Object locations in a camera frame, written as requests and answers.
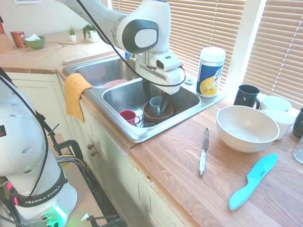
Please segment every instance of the green light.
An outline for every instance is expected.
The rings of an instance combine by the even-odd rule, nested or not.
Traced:
[[[52,210],[58,218],[58,227],[64,226],[67,221],[67,214],[58,205],[53,205]]]

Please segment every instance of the tissue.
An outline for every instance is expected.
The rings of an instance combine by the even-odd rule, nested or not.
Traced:
[[[37,35],[33,34],[29,38],[25,38],[27,41],[41,40]]]

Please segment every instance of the kitchen knife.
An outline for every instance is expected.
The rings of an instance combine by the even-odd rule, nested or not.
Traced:
[[[229,200],[231,211],[236,210],[252,195],[262,178],[274,167],[278,160],[277,154],[271,154],[260,159],[247,175],[247,185],[238,190]]]
[[[201,153],[200,158],[200,175],[204,174],[205,171],[205,160],[206,160],[206,150],[208,149],[208,143],[209,143],[209,131],[208,128],[205,128],[205,135],[204,135],[204,142],[203,142],[203,149]]]

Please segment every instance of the white wall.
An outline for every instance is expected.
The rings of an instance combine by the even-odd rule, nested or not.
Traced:
[[[80,29],[87,24],[75,12],[55,0],[26,5],[15,5],[14,0],[0,0],[0,15],[4,30],[11,40],[11,31],[24,31],[29,37],[32,34],[64,32],[71,25]]]

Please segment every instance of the yellow dish towel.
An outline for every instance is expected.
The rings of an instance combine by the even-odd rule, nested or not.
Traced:
[[[93,86],[79,73],[69,75],[65,81],[66,112],[69,115],[78,117],[82,123],[84,123],[84,117],[79,103],[80,95],[85,89],[91,87]]]

